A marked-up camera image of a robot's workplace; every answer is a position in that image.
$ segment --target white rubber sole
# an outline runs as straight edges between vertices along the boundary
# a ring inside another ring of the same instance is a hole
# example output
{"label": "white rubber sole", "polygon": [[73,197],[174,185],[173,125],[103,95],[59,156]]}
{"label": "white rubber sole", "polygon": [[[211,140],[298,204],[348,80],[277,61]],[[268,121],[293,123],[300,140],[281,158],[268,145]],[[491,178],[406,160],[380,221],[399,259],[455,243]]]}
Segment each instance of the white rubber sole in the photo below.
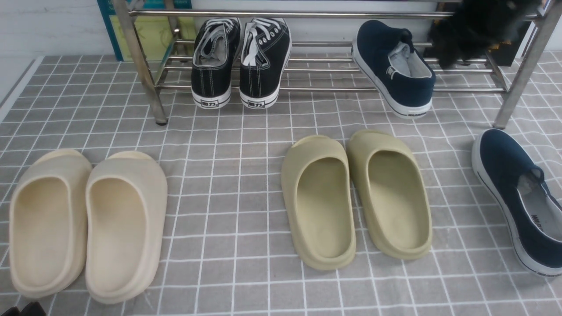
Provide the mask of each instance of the white rubber sole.
{"label": "white rubber sole", "polygon": [[242,100],[242,104],[244,104],[245,107],[253,110],[263,110],[275,104],[277,98],[279,97],[279,90],[281,89],[281,78],[283,77],[283,71],[287,67],[287,63],[289,63],[289,56],[291,56],[292,44],[293,40],[291,38],[291,31],[289,30],[289,49],[287,50],[287,54],[285,55],[285,64],[283,65],[283,70],[281,71],[281,74],[279,76],[279,84],[277,85],[277,89],[275,89],[272,94],[261,98],[253,98],[245,95],[244,93],[242,93],[242,91],[240,91],[240,100]]}
{"label": "white rubber sole", "polygon": [[486,172],[484,165],[482,164],[482,159],[480,158],[480,141],[482,139],[482,135],[480,135],[473,144],[472,147],[472,169],[476,174],[476,177],[480,182],[486,187],[488,192],[496,199],[498,204],[500,205],[501,211],[504,214],[504,217],[507,221],[507,228],[509,229],[509,233],[511,235],[511,243],[513,244],[513,248],[515,250],[515,255],[519,259],[521,266],[538,276],[541,277],[557,277],[562,276],[562,269],[550,268],[546,267],[538,262],[536,262],[533,258],[529,256],[529,254],[523,248],[523,244],[521,244],[521,240],[519,239],[519,233],[517,231],[517,226],[515,225],[515,220],[507,207],[504,199],[501,197],[500,193],[494,186],[492,179]]}
{"label": "white rubber sole", "polygon": [[228,90],[220,96],[216,97],[202,97],[198,96],[194,91],[193,88],[191,89],[191,95],[193,96],[193,102],[198,107],[205,109],[205,110],[212,110],[212,109],[220,109],[221,107],[228,104],[230,101],[230,91],[232,90],[232,83],[228,86]]}
{"label": "white rubber sole", "polygon": [[[240,58],[240,53],[242,52],[242,44],[240,43],[240,39],[242,38],[242,25],[240,24],[239,18],[236,18],[236,20],[238,20],[238,25],[240,25],[240,37],[238,38],[238,48],[234,53],[234,61]],[[193,102],[195,103],[195,105],[205,110],[212,110],[212,109],[220,109],[221,107],[227,105],[228,102],[230,102],[231,91],[232,91],[232,82],[230,82],[230,85],[228,86],[228,90],[224,94],[219,96],[202,97],[197,95],[193,91],[193,88],[191,88],[191,95],[193,96]]]}
{"label": "white rubber sole", "polygon": [[388,89],[382,83],[382,81],[380,81],[380,79],[367,65],[365,60],[363,60],[361,54],[359,54],[359,49],[357,49],[356,38],[353,39],[353,46],[351,48],[351,57],[353,58],[353,61],[357,64],[361,72],[364,73],[367,76],[367,78],[371,79],[377,90],[383,95],[388,105],[390,105],[392,112],[399,118],[410,119],[410,120],[418,119],[423,117],[429,111],[429,109],[431,109],[431,104],[432,104],[431,100],[429,101],[428,104],[423,106],[417,106],[417,107],[404,106],[398,103],[396,100],[394,100],[390,95],[390,93],[388,92]]}

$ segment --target black canvas sneaker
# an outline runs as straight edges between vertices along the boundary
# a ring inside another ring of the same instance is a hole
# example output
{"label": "black canvas sneaker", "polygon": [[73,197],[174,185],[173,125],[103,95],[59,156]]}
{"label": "black canvas sneaker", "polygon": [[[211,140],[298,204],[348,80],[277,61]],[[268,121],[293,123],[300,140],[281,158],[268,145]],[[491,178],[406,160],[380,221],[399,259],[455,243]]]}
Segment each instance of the black canvas sneaker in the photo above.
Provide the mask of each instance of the black canvas sneaker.
{"label": "black canvas sneaker", "polygon": [[219,109],[230,101],[230,73],[240,46],[238,18],[209,19],[195,39],[191,93],[202,109]]}
{"label": "black canvas sneaker", "polygon": [[240,66],[240,99],[246,107],[266,109],[277,101],[290,54],[285,20],[256,18],[246,23]]}

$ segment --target navy blue slip-on shoe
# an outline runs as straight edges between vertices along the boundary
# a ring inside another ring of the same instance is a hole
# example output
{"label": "navy blue slip-on shoe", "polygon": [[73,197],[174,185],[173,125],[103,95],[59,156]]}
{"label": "navy blue slip-on shoe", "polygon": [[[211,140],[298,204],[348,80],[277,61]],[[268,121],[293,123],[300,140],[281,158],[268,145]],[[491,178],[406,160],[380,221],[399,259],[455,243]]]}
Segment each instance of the navy blue slip-on shoe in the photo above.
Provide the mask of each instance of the navy blue slip-on shoe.
{"label": "navy blue slip-on shoe", "polygon": [[398,117],[416,119],[429,111],[435,73],[414,48],[410,31],[367,21],[353,40],[351,55]]}
{"label": "navy blue slip-on shoe", "polygon": [[562,275],[562,206],[542,169],[499,129],[474,141],[472,168],[500,204],[523,267],[539,276]]}

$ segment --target cream slide sandal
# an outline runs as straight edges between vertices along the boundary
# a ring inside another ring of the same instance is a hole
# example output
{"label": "cream slide sandal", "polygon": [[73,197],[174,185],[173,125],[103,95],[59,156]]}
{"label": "cream slide sandal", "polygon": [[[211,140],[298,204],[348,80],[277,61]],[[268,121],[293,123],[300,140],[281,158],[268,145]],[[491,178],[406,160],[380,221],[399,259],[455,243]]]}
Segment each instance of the cream slide sandal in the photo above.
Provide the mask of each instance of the cream slide sandal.
{"label": "cream slide sandal", "polygon": [[361,130],[351,137],[347,154],[373,243],[399,259],[425,255],[431,248],[431,213],[410,149],[390,135]]}
{"label": "cream slide sandal", "polygon": [[90,171],[81,153],[61,149],[22,175],[10,204],[10,273],[24,296],[59,292],[84,268]]}
{"label": "cream slide sandal", "polygon": [[346,152],[326,136],[308,136],[287,152],[281,186],[293,244],[302,261],[318,270],[355,257]]}
{"label": "cream slide sandal", "polygon": [[158,268],[167,182],[150,156],[126,151],[97,165],[86,187],[86,285],[105,304],[142,293]]}

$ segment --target grid pattern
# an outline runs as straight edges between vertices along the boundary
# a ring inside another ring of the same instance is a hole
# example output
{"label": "grid pattern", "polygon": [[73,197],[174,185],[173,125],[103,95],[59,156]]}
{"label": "grid pattern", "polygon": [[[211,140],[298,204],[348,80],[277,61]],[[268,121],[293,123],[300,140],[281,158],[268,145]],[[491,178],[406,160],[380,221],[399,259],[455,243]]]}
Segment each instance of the grid pattern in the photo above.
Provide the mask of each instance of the grid pattern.
{"label": "grid pattern", "polygon": [[[505,69],[508,80],[516,70]],[[291,87],[369,85],[351,74],[291,73],[283,80]],[[491,83],[478,75],[438,78],[449,86]],[[416,121],[395,117],[377,93],[285,92],[266,111],[245,109],[235,94],[220,111],[196,108],[184,92],[163,91],[161,98],[166,127],[153,122],[132,64],[112,56],[43,60],[0,124],[0,311],[29,301],[10,281],[11,192],[46,152],[76,148],[94,165],[124,150],[159,161],[169,185],[161,261],[150,287],[134,299],[99,304],[82,275],[40,300],[49,315],[562,315],[562,278],[538,278],[520,267],[503,215],[470,167],[472,141],[491,126],[499,96],[437,94],[433,110]],[[546,52],[506,129],[544,168],[557,197],[561,101],[562,53]],[[431,204],[432,250],[416,261],[378,251],[352,189],[355,260],[315,271],[293,249],[279,178],[284,153],[307,135],[345,144],[365,128],[392,133],[414,152]]]}

